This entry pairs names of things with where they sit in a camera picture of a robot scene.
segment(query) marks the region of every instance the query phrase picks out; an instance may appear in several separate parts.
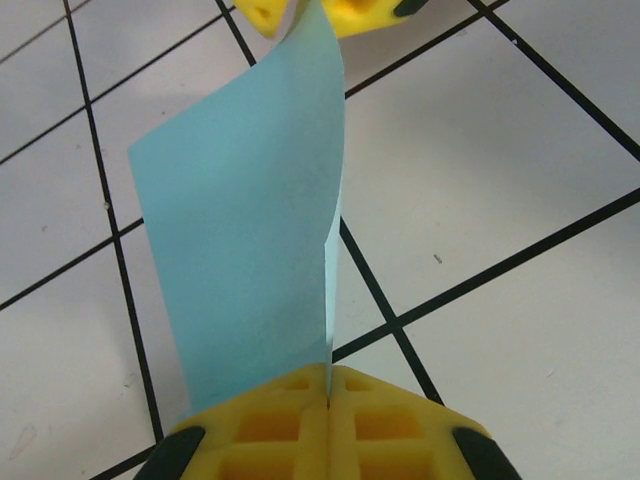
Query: tile floor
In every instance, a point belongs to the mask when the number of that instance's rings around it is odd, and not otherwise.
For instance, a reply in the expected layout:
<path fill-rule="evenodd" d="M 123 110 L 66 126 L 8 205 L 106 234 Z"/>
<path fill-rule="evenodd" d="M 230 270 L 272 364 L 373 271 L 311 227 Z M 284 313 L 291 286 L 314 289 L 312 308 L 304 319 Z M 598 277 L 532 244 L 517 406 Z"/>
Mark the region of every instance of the tile floor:
<path fill-rule="evenodd" d="M 274 46 L 221 0 L 69 3 L 0 0 L 8 480 L 131 479 L 184 408 L 125 151 Z M 342 41 L 335 359 L 485 424 L 526 479 L 640 478 L 639 20 L 430 0 Z"/>

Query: folded paper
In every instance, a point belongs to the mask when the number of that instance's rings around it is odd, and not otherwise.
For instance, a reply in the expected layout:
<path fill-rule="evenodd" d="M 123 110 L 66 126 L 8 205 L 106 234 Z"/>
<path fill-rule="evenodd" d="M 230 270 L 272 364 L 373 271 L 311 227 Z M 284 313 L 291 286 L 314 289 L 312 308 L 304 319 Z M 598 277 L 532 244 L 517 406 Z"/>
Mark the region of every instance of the folded paper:
<path fill-rule="evenodd" d="M 191 413 L 330 355 L 343 146 L 343 64 L 312 1 L 129 149 Z"/>

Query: paper sheet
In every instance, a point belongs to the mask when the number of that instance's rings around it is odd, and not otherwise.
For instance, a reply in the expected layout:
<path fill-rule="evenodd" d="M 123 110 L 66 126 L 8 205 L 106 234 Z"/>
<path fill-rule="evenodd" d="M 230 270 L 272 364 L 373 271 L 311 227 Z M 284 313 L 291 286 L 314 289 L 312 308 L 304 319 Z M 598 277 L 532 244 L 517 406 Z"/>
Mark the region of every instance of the paper sheet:
<path fill-rule="evenodd" d="M 343 64 L 315 0 L 131 146 L 191 413 L 330 355 L 343 147 Z"/>

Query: light blue paper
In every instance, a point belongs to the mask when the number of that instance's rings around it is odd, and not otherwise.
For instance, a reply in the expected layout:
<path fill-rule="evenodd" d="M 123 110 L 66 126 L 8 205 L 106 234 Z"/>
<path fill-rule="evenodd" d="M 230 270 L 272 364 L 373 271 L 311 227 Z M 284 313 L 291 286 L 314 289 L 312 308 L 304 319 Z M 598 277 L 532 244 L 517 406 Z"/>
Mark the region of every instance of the light blue paper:
<path fill-rule="evenodd" d="M 343 146 L 343 64 L 314 0 L 129 149 L 192 413 L 330 355 Z"/>

